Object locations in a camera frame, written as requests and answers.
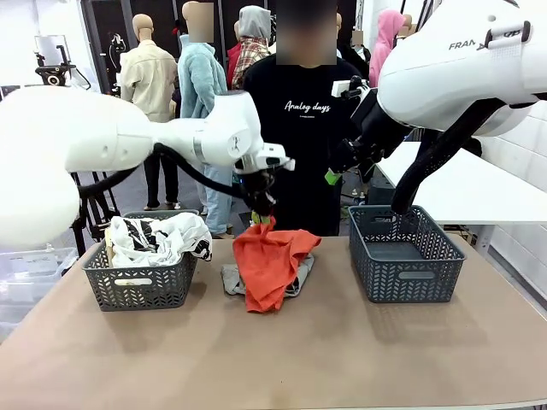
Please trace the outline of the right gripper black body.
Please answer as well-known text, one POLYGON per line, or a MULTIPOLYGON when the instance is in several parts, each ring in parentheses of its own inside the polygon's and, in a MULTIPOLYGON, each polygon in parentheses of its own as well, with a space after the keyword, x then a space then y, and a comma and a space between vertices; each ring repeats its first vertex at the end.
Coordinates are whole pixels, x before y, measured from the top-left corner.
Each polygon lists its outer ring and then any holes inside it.
POLYGON ((350 167, 373 165, 388 158, 411 133, 411 127, 393 120, 375 98, 364 98, 351 116, 360 136, 350 142, 350 167))

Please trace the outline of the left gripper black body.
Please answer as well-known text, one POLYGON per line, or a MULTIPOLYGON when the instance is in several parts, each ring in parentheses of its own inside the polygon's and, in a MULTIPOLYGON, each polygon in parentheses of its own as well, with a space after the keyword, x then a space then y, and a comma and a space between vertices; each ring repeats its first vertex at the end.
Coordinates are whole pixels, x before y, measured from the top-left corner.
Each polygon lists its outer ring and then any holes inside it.
POLYGON ((279 167, 270 167, 253 173, 240 173, 240 190, 247 205, 256 205, 266 200, 269 189, 274 184, 279 167))

